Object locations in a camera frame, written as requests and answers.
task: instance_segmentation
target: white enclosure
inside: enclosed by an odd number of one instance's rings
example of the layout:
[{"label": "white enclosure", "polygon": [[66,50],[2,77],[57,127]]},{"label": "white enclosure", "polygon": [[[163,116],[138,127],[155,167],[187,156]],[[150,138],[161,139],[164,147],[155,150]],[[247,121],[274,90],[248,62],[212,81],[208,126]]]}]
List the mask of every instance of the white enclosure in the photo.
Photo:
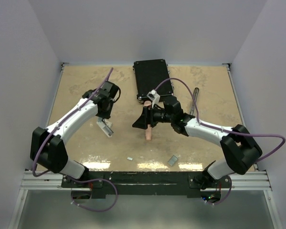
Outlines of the white enclosure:
[{"label": "white enclosure", "polygon": [[[286,137],[286,0],[0,0],[0,229],[7,228],[62,62],[232,63],[252,133]],[[278,142],[257,139],[264,152]],[[266,169],[286,228],[286,144]]]}]

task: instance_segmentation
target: purple cable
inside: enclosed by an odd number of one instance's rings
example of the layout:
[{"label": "purple cable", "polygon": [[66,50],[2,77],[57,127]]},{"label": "purple cable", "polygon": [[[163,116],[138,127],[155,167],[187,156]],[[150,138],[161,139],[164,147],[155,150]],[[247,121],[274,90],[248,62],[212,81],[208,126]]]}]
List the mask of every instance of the purple cable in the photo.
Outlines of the purple cable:
[{"label": "purple cable", "polygon": [[230,186],[229,186],[229,190],[228,190],[227,194],[225,195],[225,197],[220,198],[220,200],[218,202],[215,202],[215,203],[207,202],[208,204],[210,204],[210,205],[217,205],[217,204],[220,204],[220,203],[224,202],[224,200],[228,198],[228,196],[230,195],[231,190],[232,190],[232,179],[230,178],[230,176],[228,176],[228,179],[229,179],[229,182],[230,182]]},{"label": "purple cable", "polygon": [[84,183],[90,183],[90,182],[94,182],[94,181],[99,181],[99,180],[102,180],[102,181],[105,181],[107,183],[109,183],[113,189],[114,189],[114,192],[115,192],[115,199],[114,199],[114,202],[107,208],[105,209],[94,209],[94,208],[90,208],[90,207],[87,207],[87,206],[84,206],[84,205],[81,205],[81,204],[78,204],[74,201],[73,197],[71,196],[71,200],[72,200],[72,203],[74,202],[77,206],[83,208],[83,209],[86,209],[86,210],[89,210],[89,211],[94,211],[94,212],[104,212],[104,211],[108,211],[110,209],[113,208],[113,206],[116,204],[117,200],[118,200],[118,190],[116,189],[116,187],[114,186],[114,184],[109,181],[109,180],[106,180],[106,179],[102,179],[102,178],[99,178],[99,179],[92,179],[92,180],[85,180],[85,181],[80,181],[80,180],[76,180],[70,176],[68,176],[69,179],[71,179],[72,181],[74,182],[77,182],[79,184],[84,184]]},{"label": "purple cable", "polygon": [[272,155],[274,152],[276,152],[279,148],[281,148],[285,142],[286,142],[286,138],[282,135],[275,135],[275,134],[244,134],[244,133],[239,133],[239,132],[234,132],[234,131],[231,131],[231,130],[222,130],[221,128],[219,127],[216,127],[216,126],[213,126],[213,125],[208,125],[208,124],[205,124],[203,122],[200,121],[199,119],[199,111],[198,111],[198,108],[197,108],[197,105],[196,105],[196,101],[194,99],[194,95],[193,93],[191,92],[191,89],[188,87],[188,85],[186,85],[186,83],[178,78],[168,78],[168,79],[165,79],[163,80],[156,88],[155,88],[155,91],[157,91],[157,89],[162,85],[164,84],[166,81],[169,81],[169,80],[177,80],[177,81],[180,81],[181,83],[184,84],[184,86],[187,88],[187,90],[189,91],[189,93],[191,94],[191,97],[192,97],[192,100],[194,101],[194,107],[196,109],[196,113],[197,113],[197,121],[198,123],[200,123],[201,125],[205,126],[205,127],[209,127],[211,129],[214,129],[214,130],[220,130],[220,131],[224,131],[226,133],[230,133],[230,134],[234,134],[234,135],[239,135],[239,136],[247,136],[247,137],[277,137],[277,138],[281,138],[282,141],[281,143],[276,147],[274,148],[272,151],[270,151],[268,154],[266,154],[265,156],[262,156],[260,157],[256,162],[260,162],[261,160],[264,160],[265,158],[269,157],[270,155]]},{"label": "purple cable", "polygon": [[82,104],[79,106],[78,109],[73,110],[72,112],[70,112],[64,119],[61,120],[60,123],[58,123],[58,126],[55,127],[51,133],[49,133],[49,135],[46,137],[46,139],[43,141],[42,145],[40,146],[39,150],[37,151],[37,154],[35,155],[34,161],[33,161],[33,166],[32,166],[32,173],[34,177],[40,177],[43,174],[46,174],[47,172],[49,172],[49,170],[46,170],[42,173],[36,174],[36,168],[37,168],[37,161],[39,158],[39,155],[41,154],[44,146],[47,144],[48,140],[52,137],[52,135],[59,129],[59,127],[61,127],[62,124],[64,124],[72,115],[74,115],[76,112],[78,112],[79,110],[81,110],[91,99],[92,97],[94,97],[94,95],[99,91],[99,89],[103,86],[103,84],[108,81],[111,73],[113,72],[113,68],[110,69],[109,73],[107,74],[106,78],[102,81],[102,83],[100,84],[100,86],[98,86],[95,91],[90,95],[90,97]]}]

